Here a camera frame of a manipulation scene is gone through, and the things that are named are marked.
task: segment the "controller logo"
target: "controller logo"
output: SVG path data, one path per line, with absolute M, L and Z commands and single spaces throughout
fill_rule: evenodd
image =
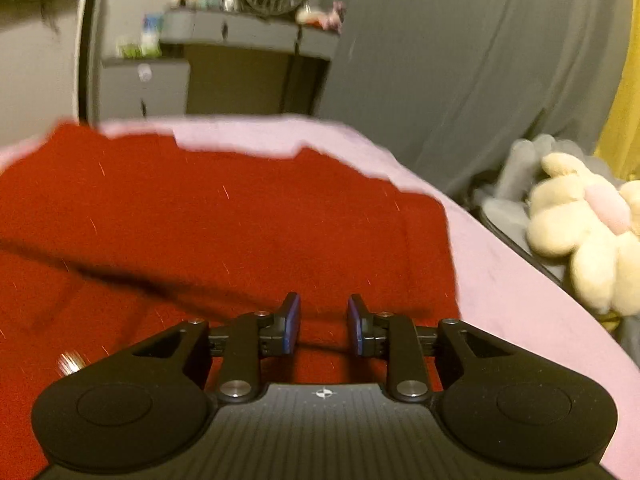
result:
M 335 392 L 332 392 L 329 388 L 325 386 L 320 388 L 318 391 L 316 391 L 316 396 L 320 397 L 321 399 L 328 399 L 334 394 Z

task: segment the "yellow curtain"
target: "yellow curtain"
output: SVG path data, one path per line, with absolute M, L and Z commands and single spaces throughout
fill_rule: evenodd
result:
M 622 79 L 595 155 L 618 178 L 640 178 L 640 0 L 634 0 L 631 37 Z

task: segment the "pink plush ear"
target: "pink plush ear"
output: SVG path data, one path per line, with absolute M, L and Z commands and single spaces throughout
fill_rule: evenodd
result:
M 616 236 L 631 229 L 631 209 L 613 186 L 591 184 L 584 189 L 584 199 Z

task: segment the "blue trigger pad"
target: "blue trigger pad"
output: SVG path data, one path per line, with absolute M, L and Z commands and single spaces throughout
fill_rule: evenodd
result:
M 351 350 L 359 357 L 363 357 L 362 343 L 362 316 L 353 297 L 349 298 L 347 306 L 347 324 L 349 327 L 349 340 Z
M 287 294 L 281 311 L 285 317 L 283 350 L 285 354 L 293 354 L 300 330 L 300 295 L 295 292 Z

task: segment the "gray curtain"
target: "gray curtain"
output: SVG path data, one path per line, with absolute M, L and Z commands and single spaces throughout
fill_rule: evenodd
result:
M 545 132 L 593 151 L 632 0 L 348 3 L 320 118 L 355 127 L 448 194 L 519 137 Z

